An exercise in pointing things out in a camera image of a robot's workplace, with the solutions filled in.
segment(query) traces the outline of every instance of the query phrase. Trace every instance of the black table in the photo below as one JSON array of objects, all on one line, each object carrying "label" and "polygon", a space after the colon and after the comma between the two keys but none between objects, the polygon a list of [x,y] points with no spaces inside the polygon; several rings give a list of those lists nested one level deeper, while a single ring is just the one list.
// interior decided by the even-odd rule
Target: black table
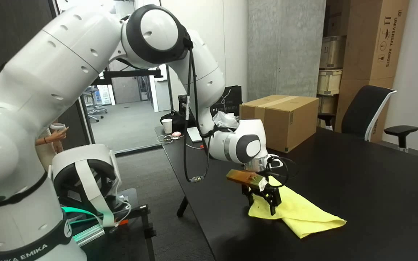
[{"label": "black table", "polygon": [[183,140],[164,144],[212,253],[220,261],[268,259],[418,259],[418,157],[359,137],[318,130],[292,150],[286,185],[317,205],[347,218],[347,226],[301,240],[279,220],[247,215],[249,199],[225,178],[230,162],[188,149],[191,183],[183,170]]}]

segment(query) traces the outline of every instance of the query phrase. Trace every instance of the yellow cloth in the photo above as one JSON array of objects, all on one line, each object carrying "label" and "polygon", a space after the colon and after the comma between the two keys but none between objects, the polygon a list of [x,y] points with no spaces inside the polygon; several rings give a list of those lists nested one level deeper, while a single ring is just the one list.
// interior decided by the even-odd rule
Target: yellow cloth
[{"label": "yellow cloth", "polygon": [[[272,185],[281,185],[281,182],[269,176]],[[250,207],[249,214],[260,218],[283,218],[283,221],[298,234],[305,237],[311,233],[336,228],[346,224],[346,220],[324,211],[323,208],[304,198],[289,186],[281,188],[282,202],[276,207],[276,214],[270,214],[269,202],[260,197],[253,195],[254,202]]]}]

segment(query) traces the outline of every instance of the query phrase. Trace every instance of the floor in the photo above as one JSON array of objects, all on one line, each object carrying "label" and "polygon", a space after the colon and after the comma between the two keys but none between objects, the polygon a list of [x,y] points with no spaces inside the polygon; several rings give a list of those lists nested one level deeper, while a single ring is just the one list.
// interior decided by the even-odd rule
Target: floor
[{"label": "floor", "polygon": [[[157,261],[212,261],[211,249],[189,207],[183,217],[176,211],[183,198],[163,149],[118,157],[122,188],[137,188],[141,204],[151,208],[157,236],[153,239]],[[134,261],[147,259],[138,255]]]},{"label": "floor", "polygon": [[159,144],[156,125],[163,114],[154,111],[150,101],[108,105],[99,121],[90,120],[95,140],[115,152],[127,152]]}]

